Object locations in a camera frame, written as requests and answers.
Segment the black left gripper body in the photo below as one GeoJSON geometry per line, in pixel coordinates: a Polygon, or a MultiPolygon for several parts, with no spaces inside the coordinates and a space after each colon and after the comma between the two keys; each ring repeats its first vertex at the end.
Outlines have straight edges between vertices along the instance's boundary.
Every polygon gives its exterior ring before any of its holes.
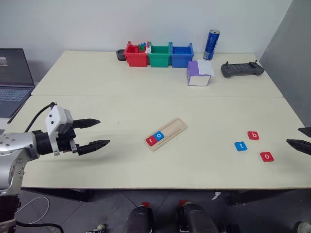
{"type": "Polygon", "coordinates": [[[79,145],[75,143],[75,131],[70,127],[65,133],[59,133],[57,137],[57,145],[60,152],[78,153],[79,145]]]}

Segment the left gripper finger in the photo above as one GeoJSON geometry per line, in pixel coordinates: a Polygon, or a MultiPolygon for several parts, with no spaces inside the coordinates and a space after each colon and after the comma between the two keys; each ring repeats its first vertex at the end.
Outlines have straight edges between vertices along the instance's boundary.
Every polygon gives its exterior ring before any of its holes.
{"type": "Polygon", "coordinates": [[[99,124],[100,122],[101,122],[100,120],[91,119],[91,118],[74,120],[72,123],[72,128],[73,129],[89,128],[89,127],[99,124]]]}
{"type": "Polygon", "coordinates": [[[109,143],[110,143],[110,140],[97,140],[94,142],[90,142],[84,146],[80,146],[78,144],[77,145],[77,153],[78,153],[78,155],[88,154],[88,153],[97,151],[97,150],[101,149],[102,147],[105,147],[109,143]]]}

